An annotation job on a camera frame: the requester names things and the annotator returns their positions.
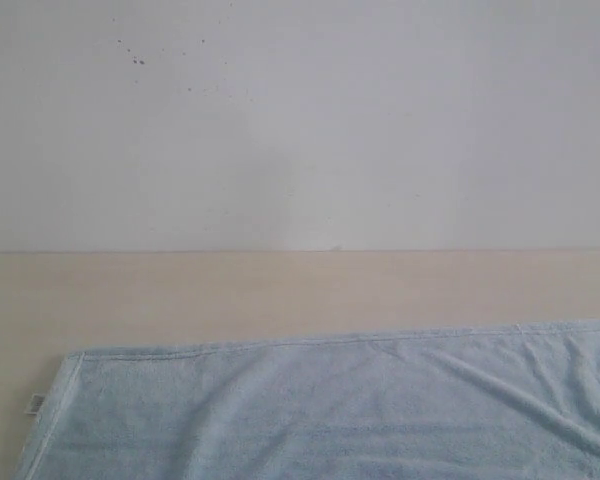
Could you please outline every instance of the white wall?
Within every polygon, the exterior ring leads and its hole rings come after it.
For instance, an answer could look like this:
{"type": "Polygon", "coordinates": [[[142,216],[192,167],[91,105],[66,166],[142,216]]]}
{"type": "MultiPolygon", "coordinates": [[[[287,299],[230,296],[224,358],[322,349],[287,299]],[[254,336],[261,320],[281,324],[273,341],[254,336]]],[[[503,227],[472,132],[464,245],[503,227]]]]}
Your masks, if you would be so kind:
{"type": "Polygon", "coordinates": [[[600,1],[0,1],[0,251],[563,246],[600,1]]]}

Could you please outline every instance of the beige table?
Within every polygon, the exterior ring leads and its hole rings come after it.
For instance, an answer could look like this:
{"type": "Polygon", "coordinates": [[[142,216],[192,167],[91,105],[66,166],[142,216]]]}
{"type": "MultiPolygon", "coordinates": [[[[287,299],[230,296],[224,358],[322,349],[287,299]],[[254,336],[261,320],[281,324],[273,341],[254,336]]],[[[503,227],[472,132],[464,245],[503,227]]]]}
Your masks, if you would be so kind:
{"type": "Polygon", "coordinates": [[[600,252],[0,255],[0,479],[66,352],[600,317],[600,252]]]}

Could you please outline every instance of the wall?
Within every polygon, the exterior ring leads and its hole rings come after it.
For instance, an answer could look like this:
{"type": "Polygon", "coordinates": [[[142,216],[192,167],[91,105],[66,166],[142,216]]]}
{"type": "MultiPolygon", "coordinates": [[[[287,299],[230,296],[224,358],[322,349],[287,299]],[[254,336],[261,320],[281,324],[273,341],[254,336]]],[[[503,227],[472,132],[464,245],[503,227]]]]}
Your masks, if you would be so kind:
{"type": "Polygon", "coordinates": [[[0,251],[571,246],[600,1],[0,2],[0,251]]]}

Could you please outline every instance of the towel tag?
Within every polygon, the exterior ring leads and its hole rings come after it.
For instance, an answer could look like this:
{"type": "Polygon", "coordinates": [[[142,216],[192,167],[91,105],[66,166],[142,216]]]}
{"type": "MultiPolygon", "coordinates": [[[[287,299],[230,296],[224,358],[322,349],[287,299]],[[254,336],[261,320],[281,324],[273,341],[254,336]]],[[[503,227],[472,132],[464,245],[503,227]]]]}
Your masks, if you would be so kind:
{"type": "Polygon", "coordinates": [[[41,395],[39,393],[34,393],[31,395],[31,400],[29,400],[29,404],[27,408],[24,410],[26,415],[37,415],[40,407],[44,403],[45,395],[41,395]]]}

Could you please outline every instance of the towel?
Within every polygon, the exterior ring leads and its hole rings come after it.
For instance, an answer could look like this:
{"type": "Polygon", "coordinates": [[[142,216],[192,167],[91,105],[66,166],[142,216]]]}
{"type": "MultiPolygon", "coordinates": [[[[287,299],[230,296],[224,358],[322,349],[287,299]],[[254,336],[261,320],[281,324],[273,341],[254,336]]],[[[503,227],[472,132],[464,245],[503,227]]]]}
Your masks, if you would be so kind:
{"type": "Polygon", "coordinates": [[[71,353],[14,478],[600,479],[600,320],[71,353]]]}

